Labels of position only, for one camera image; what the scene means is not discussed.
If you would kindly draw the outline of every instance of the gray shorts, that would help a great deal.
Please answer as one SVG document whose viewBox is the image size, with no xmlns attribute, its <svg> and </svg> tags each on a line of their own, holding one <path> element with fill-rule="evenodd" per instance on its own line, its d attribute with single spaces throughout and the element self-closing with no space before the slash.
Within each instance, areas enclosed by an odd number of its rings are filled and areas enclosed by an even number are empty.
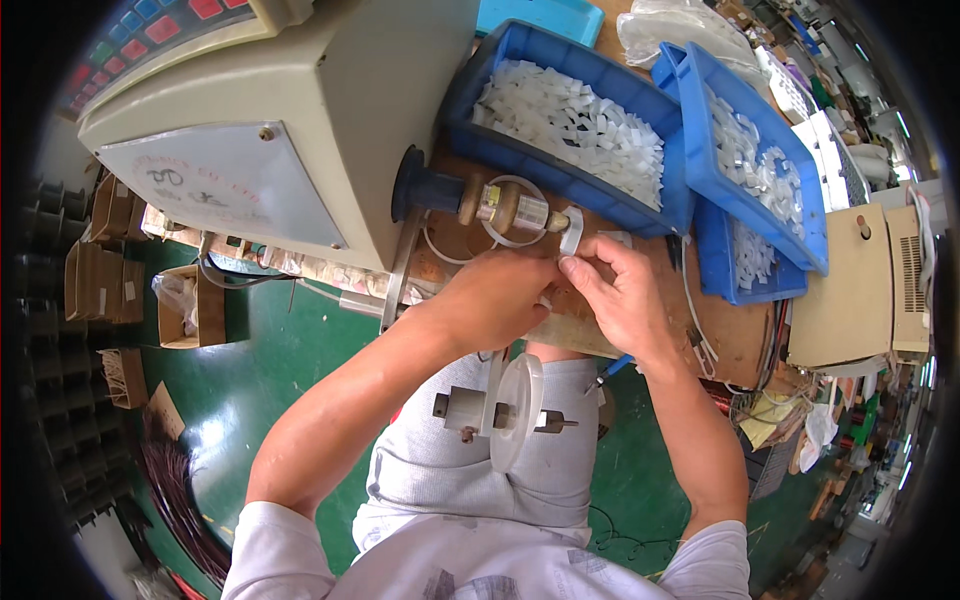
<svg viewBox="0 0 960 600">
<path fill-rule="evenodd" d="M 464 444 L 431 414 L 436 394 L 448 394 L 450 386 L 485 390 L 489 365 L 476 354 L 465 356 L 407 400 L 373 445 L 368 504 L 538 527 L 586 527 L 598 410 L 597 396 L 585 396 L 584 390 L 596 377 L 593 360 L 543 365 L 543 409 L 563 411 L 565 419 L 580 424 L 559 434 L 531 434 L 508 473 L 493 471 L 488 438 Z"/>
</svg>

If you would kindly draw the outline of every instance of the hand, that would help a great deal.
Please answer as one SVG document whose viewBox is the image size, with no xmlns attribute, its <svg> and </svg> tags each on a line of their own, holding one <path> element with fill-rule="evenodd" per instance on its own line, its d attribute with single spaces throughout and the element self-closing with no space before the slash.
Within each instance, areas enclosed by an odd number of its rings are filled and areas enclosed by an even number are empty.
<svg viewBox="0 0 960 600">
<path fill-rule="evenodd" d="M 435 298 L 408 309 L 403 319 L 409 315 L 438 328 L 457 358 L 501 349 L 546 319 L 550 309 L 537 302 L 559 278 L 551 258 L 512 250 L 484 252 Z"/>
<path fill-rule="evenodd" d="M 587 299 L 610 343 L 632 354 L 644 373 L 662 372 L 665 365 L 673 364 L 679 354 L 670 341 L 650 259 L 605 235 L 581 242 L 577 254 L 583 258 L 561 258 L 560 270 Z M 584 258 L 608 263 L 616 274 L 613 284 L 604 281 Z"/>
</svg>

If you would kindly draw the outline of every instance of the white t-shirt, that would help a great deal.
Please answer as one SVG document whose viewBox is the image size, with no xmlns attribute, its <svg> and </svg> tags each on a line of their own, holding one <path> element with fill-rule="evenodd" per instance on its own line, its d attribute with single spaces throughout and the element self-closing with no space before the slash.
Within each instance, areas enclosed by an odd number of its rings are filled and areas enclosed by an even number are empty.
<svg viewBox="0 0 960 600">
<path fill-rule="evenodd" d="M 557 531 L 493 518 L 361 509 L 354 525 L 361 555 L 339 581 L 303 515 L 252 502 L 235 533 L 224 600 L 750 598 L 739 521 L 710 525 L 681 545 L 658 584 Z"/>
</svg>

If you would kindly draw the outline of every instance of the blue tool handle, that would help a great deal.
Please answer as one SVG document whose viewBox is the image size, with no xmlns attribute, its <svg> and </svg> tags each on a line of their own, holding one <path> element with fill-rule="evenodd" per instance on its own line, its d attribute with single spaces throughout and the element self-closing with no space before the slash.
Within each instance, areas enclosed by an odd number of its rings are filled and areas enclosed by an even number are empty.
<svg viewBox="0 0 960 600">
<path fill-rule="evenodd" d="M 604 369 L 604 372 L 606 372 L 607 376 L 613 375 L 614 373 L 623 369 L 626 365 L 630 364 L 633 360 L 633 356 L 630 354 L 624 354 L 620 358 L 617 358 L 615 361 L 610 363 L 610 365 Z"/>
</svg>

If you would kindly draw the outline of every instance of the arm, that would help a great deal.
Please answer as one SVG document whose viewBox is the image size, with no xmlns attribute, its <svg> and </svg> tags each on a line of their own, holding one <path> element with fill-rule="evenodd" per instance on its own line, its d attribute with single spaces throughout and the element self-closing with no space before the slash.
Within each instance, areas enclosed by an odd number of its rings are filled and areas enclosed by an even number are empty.
<svg viewBox="0 0 960 600">
<path fill-rule="evenodd" d="M 561 259 L 561 271 L 584 295 L 611 344 L 632 354 L 647 378 L 657 423 L 677 481 L 690 501 L 683 539 L 722 521 L 747 517 L 747 471 L 740 443 L 700 382 L 670 343 L 666 313 L 649 259 L 605 236 Z M 584 258 L 607 263 L 613 284 Z"/>
<path fill-rule="evenodd" d="M 461 356 L 508 346 L 545 319 L 549 310 L 537 300 L 559 275 L 553 260 L 511 251 L 472 261 L 287 409 L 253 460 L 247 502 L 313 519 L 420 384 Z"/>
</svg>

